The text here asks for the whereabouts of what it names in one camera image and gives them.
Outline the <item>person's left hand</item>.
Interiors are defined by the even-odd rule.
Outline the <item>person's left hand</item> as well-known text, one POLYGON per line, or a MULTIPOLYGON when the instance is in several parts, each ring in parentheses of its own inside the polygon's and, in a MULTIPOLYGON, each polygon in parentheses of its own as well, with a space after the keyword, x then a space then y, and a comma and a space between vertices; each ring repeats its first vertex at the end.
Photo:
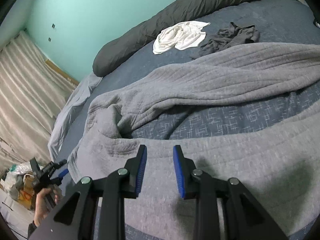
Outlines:
POLYGON ((42 189, 36 196, 34 215, 34 224, 36 227, 39 227, 41 222, 48 216, 49 209, 46 204, 46 196, 52 192, 54 193, 55 204, 58 204, 62 199, 62 191, 56 185, 42 189))

